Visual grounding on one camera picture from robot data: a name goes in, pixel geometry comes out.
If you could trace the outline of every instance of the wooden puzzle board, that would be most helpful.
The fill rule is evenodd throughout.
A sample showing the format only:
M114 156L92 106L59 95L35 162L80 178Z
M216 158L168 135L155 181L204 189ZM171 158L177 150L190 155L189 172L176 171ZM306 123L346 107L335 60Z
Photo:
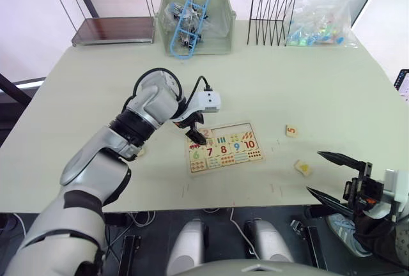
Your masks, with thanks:
M187 141L190 173L193 175L263 159L250 123L199 131L206 137L206 145L198 145L190 139Z

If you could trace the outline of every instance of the table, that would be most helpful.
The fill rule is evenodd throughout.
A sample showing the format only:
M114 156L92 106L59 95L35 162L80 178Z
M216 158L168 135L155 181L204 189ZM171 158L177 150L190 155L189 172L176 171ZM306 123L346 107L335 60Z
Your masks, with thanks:
M189 94L204 75L222 97L206 127L250 122L265 159L192 177L186 130L167 122L130 163L132 179L110 211L273 206L317 203L308 185L341 198L357 174L317 151L370 161L373 177L386 168L409 170L409 110L362 46L246 45L247 22L237 21L231 54L180 61L154 44L70 47L41 86L0 149L0 211L40 212L59 190L74 153L121 110L134 82L162 66ZM286 137L286 124L298 137ZM305 178L293 165L313 169Z

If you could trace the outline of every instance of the shoe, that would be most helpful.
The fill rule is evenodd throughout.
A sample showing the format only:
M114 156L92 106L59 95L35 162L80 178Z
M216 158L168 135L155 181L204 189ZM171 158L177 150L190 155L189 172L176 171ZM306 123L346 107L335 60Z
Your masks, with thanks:
M333 214L327 217L328 226L344 242L348 250L357 257L369 257L371 252L365 250L353 237L355 224L341 214Z

